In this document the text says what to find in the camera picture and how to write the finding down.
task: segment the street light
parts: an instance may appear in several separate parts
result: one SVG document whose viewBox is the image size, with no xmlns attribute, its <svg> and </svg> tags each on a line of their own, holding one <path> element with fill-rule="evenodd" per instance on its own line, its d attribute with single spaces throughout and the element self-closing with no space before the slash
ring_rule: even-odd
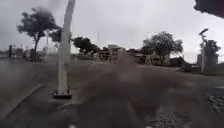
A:
<svg viewBox="0 0 224 128">
<path fill-rule="evenodd" d="M 71 91 L 67 85 L 67 72 L 70 64 L 70 28 L 76 0 L 69 0 L 64 17 L 64 25 L 59 46 L 58 90 L 54 93 L 56 99 L 71 99 Z"/>
<path fill-rule="evenodd" d="M 202 38 L 202 51 L 201 51 L 201 58 L 202 58 L 202 61 L 201 61 L 201 72 L 203 73 L 204 72 L 204 69 L 205 69 L 205 59 L 206 59 L 206 57 L 205 57 L 205 42 L 206 42 L 206 39 L 205 39 L 205 35 L 204 35 L 204 33 L 205 32 L 207 32 L 208 31 L 208 28 L 206 28 L 206 29 L 204 29 L 204 30 L 202 30 L 200 33 L 199 33 L 199 35 L 201 36 L 201 38 Z"/>
</svg>

